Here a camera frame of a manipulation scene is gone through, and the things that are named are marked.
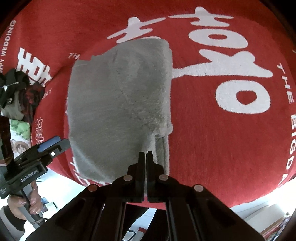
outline white floor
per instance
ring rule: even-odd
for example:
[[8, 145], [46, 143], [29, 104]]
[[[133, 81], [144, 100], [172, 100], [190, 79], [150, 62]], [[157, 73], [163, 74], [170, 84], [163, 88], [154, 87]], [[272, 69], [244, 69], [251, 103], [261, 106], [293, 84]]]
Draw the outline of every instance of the white floor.
[[[44, 182], [38, 184], [39, 193], [41, 197], [45, 197], [49, 202], [54, 202], [58, 209], [65, 206], [72, 200], [84, 187], [68, 178], [54, 173], [49, 170], [41, 177]], [[232, 210], [241, 218], [245, 219], [250, 214], [259, 210], [260, 208], [278, 203], [283, 211], [292, 214], [296, 207], [296, 178], [281, 188], [274, 190], [272, 193], [261, 197], [251, 203], [241, 204], [232, 207]], [[0, 207], [7, 205], [7, 201], [0, 199]], [[142, 217], [140, 217], [132, 226], [131, 230], [137, 232], [139, 227], [147, 229], [155, 213], [155, 209], [150, 208]], [[45, 218], [50, 218], [54, 213], [44, 213]], [[25, 241], [27, 236], [34, 231], [34, 228], [26, 222], [26, 233], [21, 241]], [[128, 240], [132, 233], [127, 233], [124, 240]]]

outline black cloth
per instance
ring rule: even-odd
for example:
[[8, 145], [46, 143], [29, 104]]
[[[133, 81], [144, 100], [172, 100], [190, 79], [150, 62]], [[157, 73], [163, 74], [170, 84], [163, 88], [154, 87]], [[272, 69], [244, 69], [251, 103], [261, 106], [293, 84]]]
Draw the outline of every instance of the black cloth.
[[25, 89], [29, 84], [29, 77], [22, 71], [11, 69], [5, 75], [0, 74], [0, 108], [12, 103], [15, 92]]
[[11, 233], [8, 231], [2, 220], [0, 219], [0, 240], [1, 241], [15, 241], [11, 236]]
[[19, 102], [22, 113], [25, 115], [22, 121], [32, 125], [34, 121], [35, 110], [44, 96], [45, 88], [35, 82], [26, 89], [19, 92]]
[[[127, 204], [123, 222], [122, 239], [131, 225], [140, 218], [148, 208]], [[156, 213], [141, 241], [167, 241], [169, 237], [168, 221], [165, 210], [156, 210]]]
[[7, 217], [8, 221], [17, 228], [19, 231], [25, 231], [24, 224], [25, 220], [19, 219], [12, 214], [10, 208], [8, 206], [4, 207], [4, 214]]
[[[8, 221], [15, 226], [19, 231], [25, 231], [24, 224], [26, 221], [16, 218], [10, 211], [8, 206], [4, 206], [4, 214]], [[7, 227], [3, 223], [2, 219], [0, 219], [0, 241], [16, 241], [11, 233], [8, 231]]]

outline gray fabric cloth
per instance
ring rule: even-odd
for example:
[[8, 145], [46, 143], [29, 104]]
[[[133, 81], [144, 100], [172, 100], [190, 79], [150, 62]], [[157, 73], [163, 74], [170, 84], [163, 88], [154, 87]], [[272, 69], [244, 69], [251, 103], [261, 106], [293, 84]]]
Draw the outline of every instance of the gray fabric cloth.
[[19, 91], [15, 92], [15, 99], [11, 104], [7, 104], [4, 109], [1, 110], [1, 115], [8, 117], [9, 119], [21, 121], [24, 118], [22, 109], [19, 102]]
[[0, 219], [2, 220], [2, 222], [4, 223], [4, 225], [6, 226], [8, 232], [10, 232], [11, 236], [15, 239], [15, 240], [20, 240], [20, 238], [25, 234], [25, 232], [19, 231], [17, 230], [16, 227], [14, 227], [9, 220], [7, 219], [7, 217], [5, 216], [4, 213], [4, 207], [1, 208], [0, 210]]
[[169, 173], [172, 52], [163, 39], [121, 43], [71, 73], [69, 140], [80, 176], [112, 182], [153, 151]]

